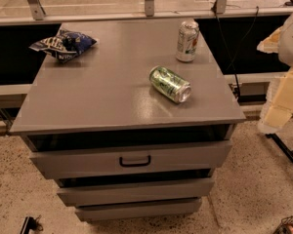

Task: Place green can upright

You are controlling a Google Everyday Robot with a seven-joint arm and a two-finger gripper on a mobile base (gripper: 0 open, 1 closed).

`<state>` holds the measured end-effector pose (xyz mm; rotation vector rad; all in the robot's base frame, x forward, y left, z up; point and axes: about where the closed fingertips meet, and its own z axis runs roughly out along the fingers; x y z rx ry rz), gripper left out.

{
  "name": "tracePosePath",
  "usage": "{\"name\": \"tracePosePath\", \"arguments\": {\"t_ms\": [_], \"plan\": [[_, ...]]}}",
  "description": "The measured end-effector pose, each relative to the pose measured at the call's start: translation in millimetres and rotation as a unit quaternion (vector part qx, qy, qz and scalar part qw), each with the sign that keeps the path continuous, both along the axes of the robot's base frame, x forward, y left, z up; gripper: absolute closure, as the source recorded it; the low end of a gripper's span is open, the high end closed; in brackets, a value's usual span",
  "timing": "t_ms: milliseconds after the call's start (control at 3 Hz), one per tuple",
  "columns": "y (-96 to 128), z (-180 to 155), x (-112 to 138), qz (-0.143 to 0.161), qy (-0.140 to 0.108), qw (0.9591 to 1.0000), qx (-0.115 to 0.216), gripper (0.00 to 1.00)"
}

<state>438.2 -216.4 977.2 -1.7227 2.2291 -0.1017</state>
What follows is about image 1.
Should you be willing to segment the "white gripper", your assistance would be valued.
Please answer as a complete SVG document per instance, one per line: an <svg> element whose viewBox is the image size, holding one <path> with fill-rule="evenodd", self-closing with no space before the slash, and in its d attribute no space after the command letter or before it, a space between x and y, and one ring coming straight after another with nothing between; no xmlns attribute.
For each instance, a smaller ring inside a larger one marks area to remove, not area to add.
<svg viewBox="0 0 293 234"><path fill-rule="evenodd" d="M266 54L278 53L279 60L291 66L283 77L270 82L267 101L260 113L259 131L274 134L293 116L293 13L282 28L279 27L258 44L257 50Z"/></svg>

